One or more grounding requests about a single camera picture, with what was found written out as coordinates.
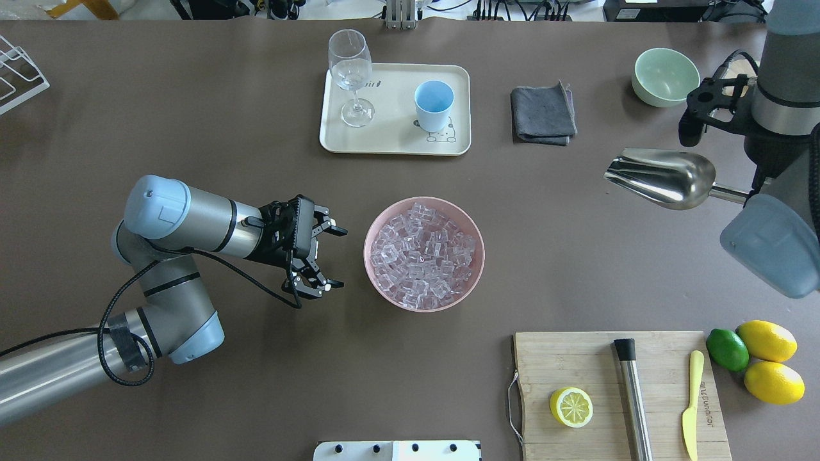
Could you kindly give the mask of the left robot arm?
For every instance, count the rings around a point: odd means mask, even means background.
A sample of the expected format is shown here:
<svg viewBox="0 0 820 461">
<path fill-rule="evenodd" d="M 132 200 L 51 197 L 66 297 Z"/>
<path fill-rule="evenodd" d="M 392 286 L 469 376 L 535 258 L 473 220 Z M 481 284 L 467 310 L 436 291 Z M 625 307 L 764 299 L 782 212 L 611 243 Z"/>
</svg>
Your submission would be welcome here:
<svg viewBox="0 0 820 461">
<path fill-rule="evenodd" d="M 276 300 L 298 309 L 343 287 L 317 265 L 318 237 L 345 236 L 326 207 L 303 195 L 255 208 L 182 181 L 146 175 L 127 198 L 112 249 L 134 275 L 120 286 L 97 326 L 41 336 L 40 348 L 2 353 L 3 425 L 110 380 L 139 386 L 156 359 L 187 364 L 216 350 L 222 322 L 194 261 L 225 256 L 277 266 Z"/>
</svg>

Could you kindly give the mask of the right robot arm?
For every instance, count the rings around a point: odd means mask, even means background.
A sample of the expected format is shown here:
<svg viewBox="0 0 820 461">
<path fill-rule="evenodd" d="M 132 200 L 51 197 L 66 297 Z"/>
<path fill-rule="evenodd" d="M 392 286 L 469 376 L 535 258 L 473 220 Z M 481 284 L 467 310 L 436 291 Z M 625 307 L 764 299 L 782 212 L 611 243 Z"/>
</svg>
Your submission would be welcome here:
<svg viewBox="0 0 820 461">
<path fill-rule="evenodd" d="M 748 134 L 753 193 L 720 235 L 735 260 L 789 298 L 818 289 L 818 2 L 776 1 Z"/>
</svg>

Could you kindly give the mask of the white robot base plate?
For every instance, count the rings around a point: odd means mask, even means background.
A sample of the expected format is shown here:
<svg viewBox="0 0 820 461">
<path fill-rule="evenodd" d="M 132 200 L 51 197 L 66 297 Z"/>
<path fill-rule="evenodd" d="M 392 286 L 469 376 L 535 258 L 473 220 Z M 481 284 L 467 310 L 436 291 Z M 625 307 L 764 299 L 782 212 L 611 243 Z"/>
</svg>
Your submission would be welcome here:
<svg viewBox="0 0 820 461">
<path fill-rule="evenodd" d="M 480 441 L 326 441 L 313 460 L 481 460 Z"/>
</svg>

